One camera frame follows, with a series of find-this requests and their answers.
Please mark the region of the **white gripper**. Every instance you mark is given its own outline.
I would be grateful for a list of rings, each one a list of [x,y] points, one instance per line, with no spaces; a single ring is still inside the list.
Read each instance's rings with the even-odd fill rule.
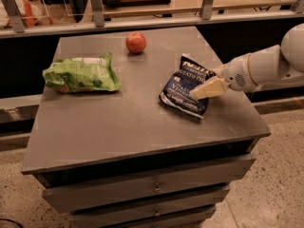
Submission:
[[[257,85],[250,75],[249,58],[250,55],[245,54],[234,58],[226,65],[213,68],[217,76],[192,89],[189,92],[190,97],[194,100],[201,100],[221,96],[227,91],[228,85],[234,91],[252,91]]]

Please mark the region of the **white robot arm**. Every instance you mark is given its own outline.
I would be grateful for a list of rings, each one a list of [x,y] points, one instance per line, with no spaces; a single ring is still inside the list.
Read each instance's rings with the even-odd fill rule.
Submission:
[[[280,45],[238,56],[214,69],[216,75],[190,91],[194,100],[214,98],[228,89],[249,92],[268,84],[285,85],[304,77],[304,24],[291,28]]]

